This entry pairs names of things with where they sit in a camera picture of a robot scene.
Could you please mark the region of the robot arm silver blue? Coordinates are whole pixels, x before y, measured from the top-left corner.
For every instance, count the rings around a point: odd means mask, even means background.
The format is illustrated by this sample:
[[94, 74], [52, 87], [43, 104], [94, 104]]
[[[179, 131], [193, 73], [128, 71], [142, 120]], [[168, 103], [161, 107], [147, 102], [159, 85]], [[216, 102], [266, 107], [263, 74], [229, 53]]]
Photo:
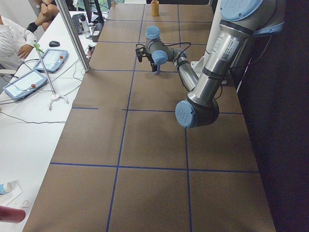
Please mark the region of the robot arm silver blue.
[[286, 1], [284, 0], [222, 0], [215, 15], [218, 22], [212, 28], [219, 32], [210, 55], [204, 59], [201, 74], [197, 75], [189, 64], [184, 51], [163, 44], [156, 26], [146, 29], [146, 56], [154, 71], [172, 62], [179, 72], [187, 97], [175, 108], [178, 123], [184, 128], [206, 126], [218, 118], [219, 106], [215, 94], [245, 41], [282, 31]]

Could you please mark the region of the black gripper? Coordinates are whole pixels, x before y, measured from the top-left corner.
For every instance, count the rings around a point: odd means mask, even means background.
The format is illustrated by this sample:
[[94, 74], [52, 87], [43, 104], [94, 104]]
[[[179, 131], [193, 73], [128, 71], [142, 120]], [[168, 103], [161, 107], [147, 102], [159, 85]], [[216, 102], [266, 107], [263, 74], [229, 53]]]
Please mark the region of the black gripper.
[[157, 66], [157, 64], [155, 64], [155, 62], [152, 59], [150, 60], [150, 64], [151, 64], [151, 67], [152, 67], [152, 72], [157, 72], [158, 66]]

